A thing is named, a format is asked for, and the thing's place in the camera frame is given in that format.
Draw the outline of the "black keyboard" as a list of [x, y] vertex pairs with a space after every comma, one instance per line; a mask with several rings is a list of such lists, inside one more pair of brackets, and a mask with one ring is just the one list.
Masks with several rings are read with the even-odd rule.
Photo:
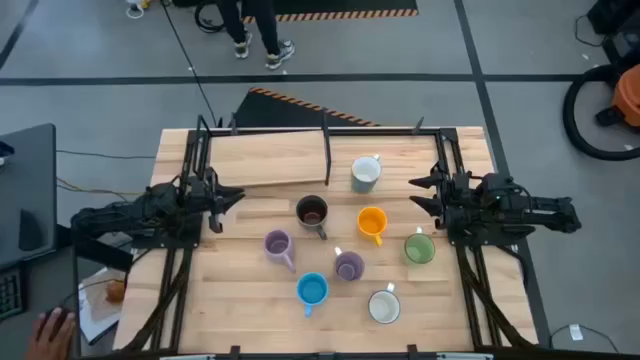
[[26, 309], [24, 276], [20, 266], [0, 269], [0, 323]]

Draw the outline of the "speckled blue brown mug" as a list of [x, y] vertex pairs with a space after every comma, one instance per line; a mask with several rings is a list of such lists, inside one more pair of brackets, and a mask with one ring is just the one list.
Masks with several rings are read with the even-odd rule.
[[298, 201], [295, 213], [303, 228], [315, 231], [322, 240], [328, 239], [323, 228], [328, 215], [328, 205], [324, 199], [317, 195], [307, 195]]

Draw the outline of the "yellow mug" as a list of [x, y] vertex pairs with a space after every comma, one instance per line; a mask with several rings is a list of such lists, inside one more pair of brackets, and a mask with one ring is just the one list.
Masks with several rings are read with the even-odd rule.
[[382, 233], [386, 230], [388, 219], [385, 212], [378, 207], [365, 207], [357, 216], [357, 228], [365, 237], [371, 239], [376, 246], [383, 244]]

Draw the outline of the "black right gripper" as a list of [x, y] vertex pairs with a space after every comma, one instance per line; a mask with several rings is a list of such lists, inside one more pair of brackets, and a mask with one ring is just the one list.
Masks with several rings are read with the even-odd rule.
[[437, 186], [434, 198], [410, 196], [409, 199], [425, 210], [435, 221], [438, 230], [467, 230], [472, 222], [473, 189], [470, 188], [471, 171], [449, 176], [440, 167], [433, 168], [433, 174], [411, 179], [409, 183], [424, 189]]

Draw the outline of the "white mug navy leaf pattern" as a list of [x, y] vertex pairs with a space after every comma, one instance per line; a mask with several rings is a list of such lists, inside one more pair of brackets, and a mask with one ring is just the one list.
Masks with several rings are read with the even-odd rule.
[[395, 284], [388, 283], [385, 289], [373, 293], [368, 301], [368, 311], [374, 321], [380, 324], [395, 322], [401, 313], [401, 305], [394, 293]]

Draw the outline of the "rectangular black hazard-striped mat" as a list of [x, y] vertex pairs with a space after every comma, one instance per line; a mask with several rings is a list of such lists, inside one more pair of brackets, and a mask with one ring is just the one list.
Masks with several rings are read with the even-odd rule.
[[416, 0], [271, 0], [277, 22], [414, 17]]

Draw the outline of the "grey computer desk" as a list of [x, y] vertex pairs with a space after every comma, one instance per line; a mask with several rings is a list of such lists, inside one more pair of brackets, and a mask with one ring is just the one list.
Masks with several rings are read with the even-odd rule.
[[62, 306], [76, 312], [69, 298], [77, 291], [74, 275], [75, 259], [70, 249], [60, 250], [27, 263], [26, 311], [0, 321], [0, 360], [20, 360], [26, 353], [33, 323], [42, 312]]

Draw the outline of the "lilac bubble-ribbed mug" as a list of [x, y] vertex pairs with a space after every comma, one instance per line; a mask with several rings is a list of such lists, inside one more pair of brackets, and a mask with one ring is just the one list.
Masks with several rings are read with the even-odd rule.
[[295, 246], [293, 239], [284, 230], [273, 230], [264, 237], [263, 247], [267, 258], [276, 264], [296, 272]]

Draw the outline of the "light blue faceted mug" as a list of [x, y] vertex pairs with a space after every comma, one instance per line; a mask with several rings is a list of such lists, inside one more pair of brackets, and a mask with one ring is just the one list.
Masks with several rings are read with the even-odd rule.
[[304, 274], [297, 282], [296, 294], [299, 301], [304, 305], [306, 318], [312, 316], [315, 306], [322, 305], [329, 293], [327, 278], [317, 272]]

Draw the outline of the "green and white mug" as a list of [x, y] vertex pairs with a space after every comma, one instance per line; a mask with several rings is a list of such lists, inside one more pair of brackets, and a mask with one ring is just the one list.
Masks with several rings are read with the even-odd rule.
[[435, 256], [436, 248], [433, 240], [421, 227], [407, 237], [404, 242], [404, 262], [407, 265], [424, 265]]

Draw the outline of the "person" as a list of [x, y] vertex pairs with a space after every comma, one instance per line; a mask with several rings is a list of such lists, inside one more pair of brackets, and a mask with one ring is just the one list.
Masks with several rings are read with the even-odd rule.
[[[217, 0], [226, 32], [234, 44], [237, 59], [249, 56], [252, 34], [245, 28], [237, 6], [238, 0]], [[242, 0], [253, 13], [261, 40], [266, 50], [266, 64], [269, 70], [276, 70], [295, 54], [293, 40], [282, 39], [278, 35], [276, 14], [272, 0]]]

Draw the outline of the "dark grey desk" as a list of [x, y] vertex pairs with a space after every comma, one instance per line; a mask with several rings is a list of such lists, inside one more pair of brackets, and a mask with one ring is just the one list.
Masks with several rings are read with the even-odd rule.
[[56, 128], [43, 124], [0, 135], [0, 267], [57, 247]]

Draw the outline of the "grey mug white inside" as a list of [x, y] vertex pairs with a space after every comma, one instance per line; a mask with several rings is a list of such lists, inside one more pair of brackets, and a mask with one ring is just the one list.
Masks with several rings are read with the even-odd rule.
[[356, 193], [366, 194], [373, 190], [382, 173], [380, 155], [362, 156], [351, 166], [351, 187]]

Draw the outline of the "purple striped mug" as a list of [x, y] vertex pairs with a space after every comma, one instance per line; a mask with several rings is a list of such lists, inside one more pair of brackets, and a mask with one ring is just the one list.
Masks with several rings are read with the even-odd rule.
[[343, 251], [339, 247], [335, 247], [334, 252], [336, 255], [335, 274], [344, 281], [360, 280], [365, 270], [363, 258], [353, 251]]

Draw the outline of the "black equipment case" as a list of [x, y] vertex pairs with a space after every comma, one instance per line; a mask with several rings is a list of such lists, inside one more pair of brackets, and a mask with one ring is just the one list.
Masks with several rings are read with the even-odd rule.
[[597, 0], [587, 19], [611, 64], [640, 64], [640, 0]]

